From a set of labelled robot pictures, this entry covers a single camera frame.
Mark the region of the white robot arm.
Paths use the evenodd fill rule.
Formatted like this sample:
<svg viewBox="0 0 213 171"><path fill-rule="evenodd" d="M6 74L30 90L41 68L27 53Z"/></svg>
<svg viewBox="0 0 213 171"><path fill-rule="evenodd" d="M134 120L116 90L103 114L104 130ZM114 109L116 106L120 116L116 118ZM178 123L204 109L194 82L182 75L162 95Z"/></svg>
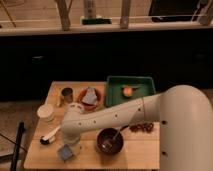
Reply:
<svg viewBox="0 0 213 171"><path fill-rule="evenodd" d="M177 85L89 114L70 107L61 133L76 144L84 132L143 122L160 125L160 171L213 171L213 106L193 86Z"/></svg>

